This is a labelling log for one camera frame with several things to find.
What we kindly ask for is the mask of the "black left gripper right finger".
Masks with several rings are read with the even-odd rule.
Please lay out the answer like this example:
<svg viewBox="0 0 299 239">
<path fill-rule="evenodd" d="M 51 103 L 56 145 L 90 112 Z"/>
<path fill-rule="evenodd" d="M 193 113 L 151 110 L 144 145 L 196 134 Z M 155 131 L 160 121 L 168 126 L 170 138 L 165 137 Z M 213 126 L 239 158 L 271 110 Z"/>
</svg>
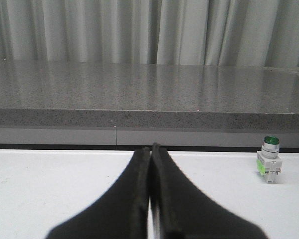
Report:
<svg viewBox="0 0 299 239">
<path fill-rule="evenodd" d="M 151 206 L 158 239 L 266 238 L 258 226 L 201 192 L 157 143 L 151 153 Z"/>
</svg>

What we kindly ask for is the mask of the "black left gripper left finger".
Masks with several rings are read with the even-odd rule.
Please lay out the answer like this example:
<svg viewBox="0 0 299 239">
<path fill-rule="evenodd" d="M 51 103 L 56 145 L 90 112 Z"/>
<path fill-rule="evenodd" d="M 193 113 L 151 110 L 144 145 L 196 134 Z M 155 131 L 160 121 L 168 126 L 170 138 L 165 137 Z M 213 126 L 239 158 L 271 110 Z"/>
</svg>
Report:
<svg viewBox="0 0 299 239">
<path fill-rule="evenodd" d="M 150 149 L 137 149 L 115 183 L 88 208 L 53 228 L 49 239 L 145 239 Z"/>
</svg>

